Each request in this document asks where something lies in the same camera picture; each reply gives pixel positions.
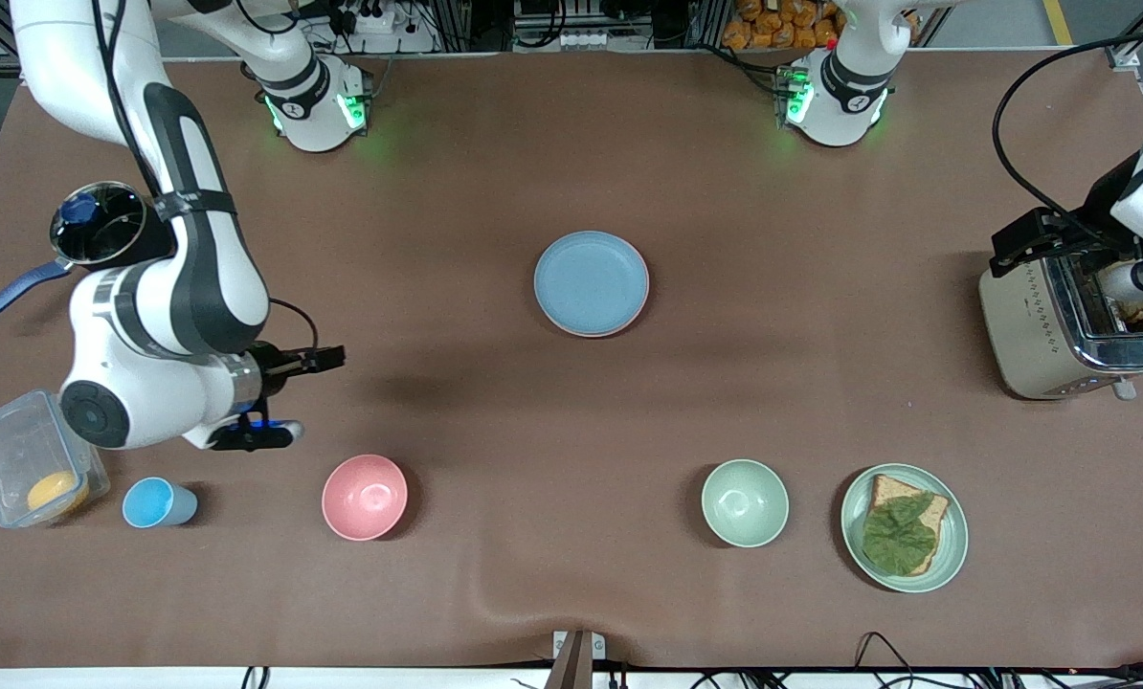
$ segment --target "green led light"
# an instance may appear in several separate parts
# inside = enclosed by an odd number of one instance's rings
[[[805,90],[793,96],[789,101],[789,121],[799,123],[805,119],[805,111],[809,109],[809,102],[814,99],[814,85],[805,85]]]
[[[878,96],[878,102],[874,103],[874,114],[872,118],[869,118],[871,127],[878,121],[878,118],[881,118],[881,105],[886,103],[888,93],[890,93],[889,88],[882,88],[881,96]]]
[[[266,106],[266,109],[269,109],[270,117],[274,118],[274,129],[277,129],[279,131],[283,131],[282,130],[282,120],[279,119],[279,117],[278,117],[278,110],[274,109],[274,104],[273,103],[270,103],[269,96],[265,96],[265,106]]]
[[[345,123],[347,123],[351,129],[362,127],[362,122],[366,118],[362,117],[362,102],[360,102],[358,97],[338,96],[338,106],[343,110]]]

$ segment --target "brown table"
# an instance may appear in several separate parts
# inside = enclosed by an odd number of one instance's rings
[[[271,291],[347,366],[274,401],[307,424],[295,448],[106,452],[93,510],[0,528],[0,666],[525,662],[576,625],[661,666],[836,666],[870,628],[926,666],[1143,659],[1143,380],[1134,403],[1006,396],[975,293],[989,234],[1032,206],[989,118],[1040,56],[909,56],[847,150],[777,131],[711,56],[398,62],[370,135],[320,157],[271,135],[234,65],[171,66]],[[1008,136],[1029,178],[1079,202],[1140,145],[1136,83],[1070,58]],[[0,287],[48,257],[56,202],[107,178],[137,179],[125,150],[19,93]],[[606,341],[555,331],[529,287],[584,227],[632,240],[654,278]],[[0,404],[63,379],[70,287],[0,318]],[[286,311],[265,336],[305,341]],[[378,544],[338,539],[318,503],[361,452],[413,481]],[[737,456],[792,497],[760,550],[725,548],[698,515],[700,481]],[[969,559],[940,592],[874,587],[836,536],[847,481],[876,463],[934,471],[966,508]],[[195,527],[121,522],[151,474],[197,484]]]

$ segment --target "blue handle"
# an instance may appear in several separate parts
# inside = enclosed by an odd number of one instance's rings
[[[69,274],[69,269],[62,265],[59,262],[47,262],[42,266],[33,267],[19,278],[15,279],[15,282],[8,283],[6,289],[0,291],[0,313],[6,310],[21,296],[27,293],[27,289],[32,289],[41,282],[48,282],[48,280],[56,280],[58,278],[65,278]]]

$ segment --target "lettuce leaf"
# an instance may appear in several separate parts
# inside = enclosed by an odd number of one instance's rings
[[[929,490],[895,497],[870,511],[865,518],[861,551],[887,575],[912,575],[934,552],[938,537],[921,523],[921,514],[934,502]]]

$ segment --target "sandwich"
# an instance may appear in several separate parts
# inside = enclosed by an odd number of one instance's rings
[[[861,551],[887,575],[925,575],[938,552],[949,506],[949,498],[932,490],[878,474]]]

